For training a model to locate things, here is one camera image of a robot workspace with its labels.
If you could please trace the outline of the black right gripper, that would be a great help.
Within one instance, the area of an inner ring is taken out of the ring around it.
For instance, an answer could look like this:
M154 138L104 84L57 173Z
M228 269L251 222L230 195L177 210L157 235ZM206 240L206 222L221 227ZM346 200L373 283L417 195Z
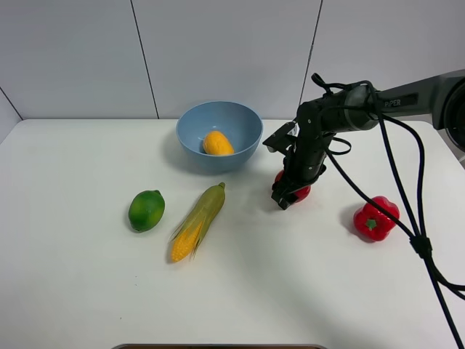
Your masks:
M320 176L326 153L315 122L322 109L320 102L305 102L297 110L299 133L294 148L285 157L284 173L273 185L271 194L272 200L282 210L294 205L299 199L296 193Z

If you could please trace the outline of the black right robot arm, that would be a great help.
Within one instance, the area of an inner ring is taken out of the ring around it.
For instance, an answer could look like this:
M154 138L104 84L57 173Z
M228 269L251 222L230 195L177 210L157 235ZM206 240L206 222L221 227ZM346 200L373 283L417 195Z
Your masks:
M281 209L296 203L296 192L324 173L324 149L336 134L373 129L379 114L392 118L429 114L436 130L444 129L457 148L464 148L463 70L375 92L365 82L327 84L317 74L312 80L325 94L302 103L296 118L263 142L270 152L284 156L283 174L271 195Z

